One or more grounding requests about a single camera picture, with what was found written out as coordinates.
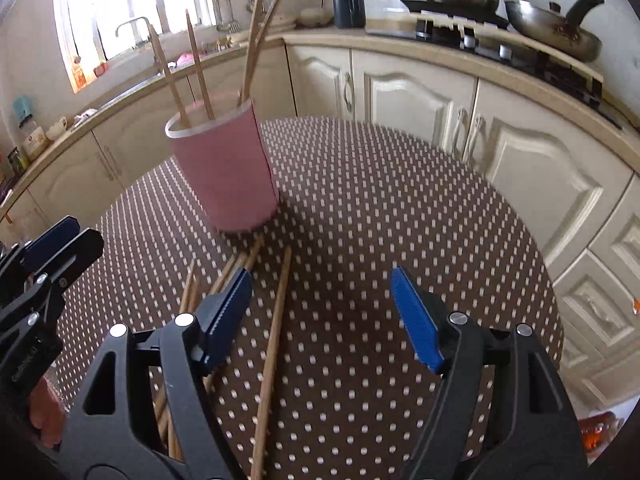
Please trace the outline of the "person's left hand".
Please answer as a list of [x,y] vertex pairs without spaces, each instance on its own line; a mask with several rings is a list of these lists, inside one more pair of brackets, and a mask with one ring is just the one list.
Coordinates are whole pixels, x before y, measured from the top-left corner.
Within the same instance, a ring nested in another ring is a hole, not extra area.
[[66,411],[47,378],[40,379],[29,396],[29,420],[40,432],[46,448],[54,448],[62,440]]

